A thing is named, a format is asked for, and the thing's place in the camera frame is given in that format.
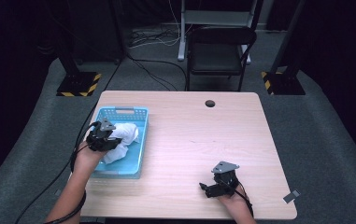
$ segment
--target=wooden table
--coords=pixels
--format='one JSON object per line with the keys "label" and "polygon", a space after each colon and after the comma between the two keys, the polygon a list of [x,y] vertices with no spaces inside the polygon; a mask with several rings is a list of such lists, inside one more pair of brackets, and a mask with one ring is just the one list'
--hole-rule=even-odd
{"label": "wooden table", "polygon": [[105,91],[94,114],[105,105],[149,109],[142,173],[139,179],[91,178],[82,216],[231,219],[199,186],[215,184],[211,170],[219,161],[240,166],[236,175],[256,219],[297,216],[294,202],[282,200],[290,189],[257,94]]}

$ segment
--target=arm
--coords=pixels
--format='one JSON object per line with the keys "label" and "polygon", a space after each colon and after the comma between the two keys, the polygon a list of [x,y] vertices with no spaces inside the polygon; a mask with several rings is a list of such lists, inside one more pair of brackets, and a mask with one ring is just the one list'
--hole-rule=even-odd
{"label": "arm", "polygon": [[[77,155],[75,170],[67,181],[58,201],[47,216],[46,222],[64,217],[78,206],[91,173],[106,154],[106,152],[92,151],[86,145],[87,143],[83,142],[79,146],[78,149],[82,148],[82,150]],[[80,212],[64,223],[79,223],[79,221]]]}
{"label": "arm", "polygon": [[[246,196],[245,191],[238,186],[236,188],[238,192]],[[250,210],[243,198],[238,194],[233,194],[231,197],[228,195],[223,195],[218,197],[218,200],[227,208],[231,217],[235,220],[237,224],[255,224],[256,221],[252,217]]]}

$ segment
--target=blue plastic basket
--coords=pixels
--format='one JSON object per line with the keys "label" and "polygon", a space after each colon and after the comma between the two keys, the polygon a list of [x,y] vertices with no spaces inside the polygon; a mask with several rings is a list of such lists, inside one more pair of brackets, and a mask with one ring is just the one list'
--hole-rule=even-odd
{"label": "blue plastic basket", "polygon": [[145,107],[103,106],[99,108],[96,120],[107,118],[112,124],[133,123],[139,130],[139,143],[128,146],[124,158],[110,164],[99,162],[92,177],[138,179],[140,177],[143,153],[145,150],[146,133],[148,129],[149,111]]}

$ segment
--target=stand base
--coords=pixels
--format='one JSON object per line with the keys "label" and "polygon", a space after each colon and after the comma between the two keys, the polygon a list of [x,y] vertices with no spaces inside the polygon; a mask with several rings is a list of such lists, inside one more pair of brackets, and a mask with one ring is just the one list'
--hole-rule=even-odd
{"label": "stand base", "polygon": [[274,95],[306,95],[296,77],[286,77],[282,73],[262,72],[263,81],[268,94]]}
{"label": "stand base", "polygon": [[91,96],[98,84],[100,74],[78,72],[76,76],[66,75],[59,86],[57,96]]}

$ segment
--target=gray carpet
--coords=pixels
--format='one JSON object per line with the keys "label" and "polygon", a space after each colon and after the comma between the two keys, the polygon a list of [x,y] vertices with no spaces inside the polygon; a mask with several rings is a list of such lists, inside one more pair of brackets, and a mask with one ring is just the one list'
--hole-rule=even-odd
{"label": "gray carpet", "polygon": [[[250,52],[252,62],[247,67],[242,91],[259,94],[289,186],[298,189],[302,196],[295,201],[297,219],[259,220],[259,223],[356,223],[356,146],[320,87],[299,73],[306,95],[269,95],[265,90],[261,72],[270,69],[283,37],[284,34],[259,32]],[[169,61],[185,68],[185,62],[177,62],[178,45],[147,45],[129,52],[136,59]],[[178,91],[184,90],[184,76],[175,66],[143,65]],[[103,89],[175,90],[163,80],[150,77],[129,59],[121,63],[107,85],[116,68],[113,63],[83,64],[80,71],[102,74],[93,96],[60,97],[55,93],[64,78],[64,69],[58,60],[52,63],[35,111],[0,168],[0,223],[13,223],[22,209],[63,169],[81,125]],[[67,169],[27,210],[20,223],[41,223],[57,199],[55,192],[64,187],[68,175]],[[105,221],[96,217],[83,220]]]}

